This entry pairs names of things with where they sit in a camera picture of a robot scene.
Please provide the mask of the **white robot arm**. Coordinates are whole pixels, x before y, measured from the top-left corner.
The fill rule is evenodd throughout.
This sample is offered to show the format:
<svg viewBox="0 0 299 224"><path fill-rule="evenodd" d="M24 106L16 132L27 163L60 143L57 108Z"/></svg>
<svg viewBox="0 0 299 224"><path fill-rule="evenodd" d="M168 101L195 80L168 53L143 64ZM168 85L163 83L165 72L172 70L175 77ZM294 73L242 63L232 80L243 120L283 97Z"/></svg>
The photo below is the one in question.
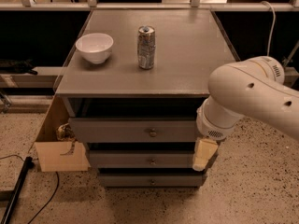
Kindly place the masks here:
<svg viewBox="0 0 299 224"><path fill-rule="evenodd" d="M197 109L192 168L201 172L243 117L264 122L299 140L299 91L284 85L284 69L274 58L260 56L228 63L208 79L209 96Z"/></svg>

